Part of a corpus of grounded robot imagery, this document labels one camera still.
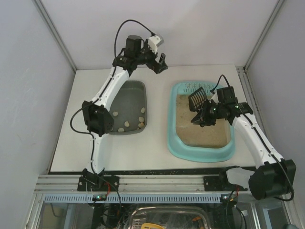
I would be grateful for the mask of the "black litter scoop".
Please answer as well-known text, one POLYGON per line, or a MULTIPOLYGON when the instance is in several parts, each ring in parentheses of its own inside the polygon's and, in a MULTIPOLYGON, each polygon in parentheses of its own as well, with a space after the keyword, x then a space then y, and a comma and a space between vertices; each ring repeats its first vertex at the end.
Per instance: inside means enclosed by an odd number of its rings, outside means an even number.
POLYGON ((188 96, 189 110, 191 112, 198 112, 204 102, 207 100, 207 94, 203 87, 198 88, 195 92, 188 96))

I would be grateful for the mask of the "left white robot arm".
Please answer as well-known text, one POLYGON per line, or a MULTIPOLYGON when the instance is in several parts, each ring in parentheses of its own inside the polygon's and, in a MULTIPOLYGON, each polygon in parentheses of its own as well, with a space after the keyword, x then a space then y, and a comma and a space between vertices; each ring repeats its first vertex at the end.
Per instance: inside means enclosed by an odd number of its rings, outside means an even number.
POLYGON ((82 113, 88 133, 92 135, 92 153, 87 169, 93 174, 99 174, 104 170, 102 156, 106 151, 108 133, 114 127, 114 118, 110 114, 110 107, 123 84, 139 65, 146 65, 156 74, 168 69, 165 63, 166 55, 161 53, 159 61, 156 61, 158 53, 150 48, 141 48, 135 56, 118 55, 113 60, 111 72, 91 101, 82 103, 82 113))

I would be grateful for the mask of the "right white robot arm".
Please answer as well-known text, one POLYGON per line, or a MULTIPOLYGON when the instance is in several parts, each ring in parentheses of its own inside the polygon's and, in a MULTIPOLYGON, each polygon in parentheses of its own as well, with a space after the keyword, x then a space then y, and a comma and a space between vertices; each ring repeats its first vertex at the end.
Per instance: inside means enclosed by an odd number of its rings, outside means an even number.
POLYGON ((215 125, 216 120, 225 119, 243 138, 255 162, 255 171, 235 166, 226 170, 228 184, 238 185, 250 190, 257 199, 276 198, 290 194, 293 200, 295 192, 293 179, 296 166, 293 160, 285 160, 271 145, 256 122, 252 109, 246 103, 216 103, 204 99, 189 99, 189 109, 196 112, 191 120, 200 127, 215 125))

